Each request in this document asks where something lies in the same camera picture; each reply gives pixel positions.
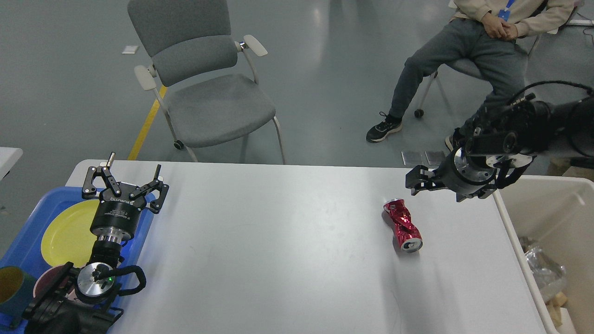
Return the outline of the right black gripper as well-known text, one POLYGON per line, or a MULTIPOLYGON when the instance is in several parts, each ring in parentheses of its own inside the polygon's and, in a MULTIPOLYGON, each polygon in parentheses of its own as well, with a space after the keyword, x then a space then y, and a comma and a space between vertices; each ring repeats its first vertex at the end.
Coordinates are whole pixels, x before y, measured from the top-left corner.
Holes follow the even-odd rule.
POLYGON ((496 169, 486 164, 484 156, 468 155, 464 148, 456 148, 434 171, 415 166, 405 175, 405 188, 415 196, 422 191, 438 190, 439 183, 456 193, 456 201, 485 199, 496 190, 496 169))

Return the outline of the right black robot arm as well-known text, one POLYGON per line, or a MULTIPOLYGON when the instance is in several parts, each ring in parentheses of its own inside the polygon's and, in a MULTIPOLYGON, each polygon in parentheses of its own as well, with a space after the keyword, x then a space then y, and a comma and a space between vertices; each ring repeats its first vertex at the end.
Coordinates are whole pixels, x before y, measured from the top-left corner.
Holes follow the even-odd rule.
POLYGON ((593 168, 593 89, 565 104, 536 101, 524 90, 504 106, 479 112, 473 134, 456 146, 434 170, 417 165, 407 173, 412 195, 448 189, 461 202, 485 199, 516 182, 538 155, 569 158, 572 166, 593 168))

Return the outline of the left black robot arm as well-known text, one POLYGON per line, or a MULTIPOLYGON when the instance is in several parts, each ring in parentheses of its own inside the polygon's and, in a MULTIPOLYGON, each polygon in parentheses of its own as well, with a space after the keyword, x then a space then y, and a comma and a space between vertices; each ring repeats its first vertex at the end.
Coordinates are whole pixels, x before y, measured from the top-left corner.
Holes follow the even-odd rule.
POLYGON ((142 212, 158 214, 169 190, 160 178, 142 186, 116 180, 111 173, 115 153, 104 166, 88 168, 81 196, 98 198, 90 225, 96 236, 90 258, 81 268, 66 262, 42 292, 26 307, 26 334, 105 334, 123 315, 113 307, 117 297, 134 295, 146 287, 137 265, 124 266, 123 246, 135 237, 142 212))

